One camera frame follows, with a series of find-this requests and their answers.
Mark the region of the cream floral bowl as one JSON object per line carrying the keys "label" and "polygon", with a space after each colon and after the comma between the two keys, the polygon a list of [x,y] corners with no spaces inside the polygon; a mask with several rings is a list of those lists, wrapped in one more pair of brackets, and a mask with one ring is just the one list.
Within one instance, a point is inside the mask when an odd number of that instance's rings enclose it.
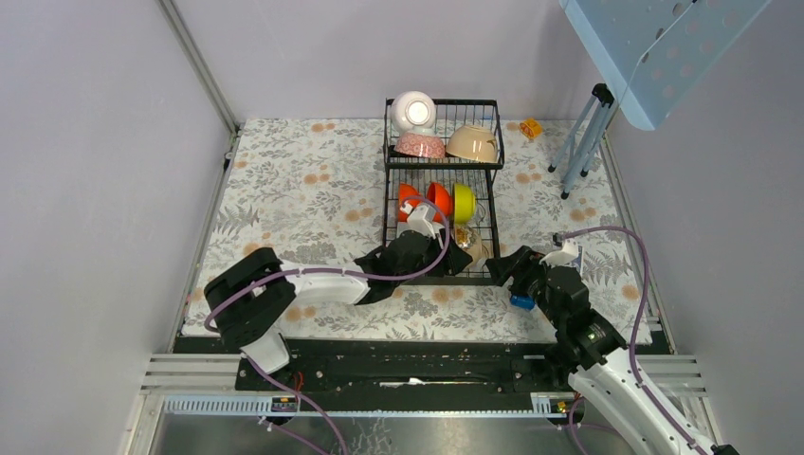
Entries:
{"label": "cream floral bowl", "polygon": [[454,228],[453,234],[457,246],[472,259],[465,271],[480,271],[490,256],[489,249],[480,233],[468,225],[458,225]]}

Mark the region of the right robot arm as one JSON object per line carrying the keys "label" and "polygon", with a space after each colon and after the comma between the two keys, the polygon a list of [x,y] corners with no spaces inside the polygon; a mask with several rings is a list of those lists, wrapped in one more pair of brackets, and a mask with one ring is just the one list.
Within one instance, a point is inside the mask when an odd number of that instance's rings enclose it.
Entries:
{"label": "right robot arm", "polygon": [[556,330],[546,354],[545,381],[578,392],[637,454],[734,454],[700,432],[646,374],[626,340],[589,301],[589,289],[569,265],[549,264],[528,246],[485,266],[493,282],[529,298]]}

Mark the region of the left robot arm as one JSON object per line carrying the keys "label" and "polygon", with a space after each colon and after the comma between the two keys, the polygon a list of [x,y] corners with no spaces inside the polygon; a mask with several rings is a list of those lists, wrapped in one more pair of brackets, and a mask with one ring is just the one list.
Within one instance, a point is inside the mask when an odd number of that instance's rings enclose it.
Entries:
{"label": "left robot arm", "polygon": [[430,237],[402,232],[385,246],[344,265],[295,264],[261,247],[209,282],[205,328],[240,352],[273,390],[288,386],[294,365],[276,323],[294,303],[367,305],[389,298],[422,276],[454,276],[472,256],[441,229]]}

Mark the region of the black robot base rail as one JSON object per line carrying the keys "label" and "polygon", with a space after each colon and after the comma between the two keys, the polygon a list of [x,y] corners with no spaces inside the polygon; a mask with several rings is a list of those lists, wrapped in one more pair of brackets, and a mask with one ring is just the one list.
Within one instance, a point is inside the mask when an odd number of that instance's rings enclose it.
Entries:
{"label": "black robot base rail", "polygon": [[[327,411],[525,411],[533,393],[567,396],[544,343],[290,338],[289,363],[272,376]],[[169,391],[269,392],[234,349],[182,337],[155,356],[147,385]]]}

